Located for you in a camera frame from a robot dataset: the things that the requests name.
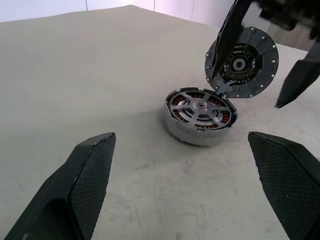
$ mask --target table surface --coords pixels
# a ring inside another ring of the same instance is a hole
[[[277,45],[279,68],[214,147],[185,144],[163,122],[167,94],[208,88],[219,29],[134,6],[0,23],[0,239],[83,140],[115,132],[93,240],[287,240],[259,181],[249,131],[320,156],[320,82],[283,109],[281,85],[306,52]]]

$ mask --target copper coil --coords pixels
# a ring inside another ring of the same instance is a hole
[[[184,96],[178,95],[172,100],[172,105],[177,106],[181,101],[185,100]]]
[[[212,97],[209,99],[209,102],[211,102],[211,103],[213,103],[215,105],[218,105],[220,107],[225,107],[226,106],[223,102],[218,101],[217,99],[214,99]]]
[[[222,113],[223,113],[223,118],[221,120],[221,123],[226,124],[230,119],[230,112],[223,111]]]
[[[180,116],[179,112],[177,110],[173,110],[174,115],[181,120],[184,123],[189,123],[187,120],[185,120],[182,116]]]
[[[188,95],[190,95],[190,97],[193,97],[194,99],[203,99],[205,96],[205,94],[199,94],[199,93],[197,93],[197,95],[195,93],[188,94]]]

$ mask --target textured gripper pad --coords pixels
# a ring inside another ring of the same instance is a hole
[[[267,138],[250,133],[248,140],[270,205],[291,240],[320,239],[312,233],[320,220],[319,183],[303,168],[288,145]],[[303,155],[302,150],[311,155],[302,145],[278,138],[281,139],[287,141],[285,144],[290,142],[290,147],[302,148],[299,156]]]
[[[82,236],[90,240],[106,196],[116,136],[93,146],[71,190],[70,203]]]

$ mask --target metal disc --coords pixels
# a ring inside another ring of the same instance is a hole
[[[227,98],[251,98],[274,79],[279,65],[277,46],[264,31],[246,27],[219,74],[212,79],[216,41],[206,54],[205,75],[214,91]]]
[[[210,146],[234,124],[237,110],[213,91],[187,87],[168,95],[165,119],[169,131],[180,140]]]

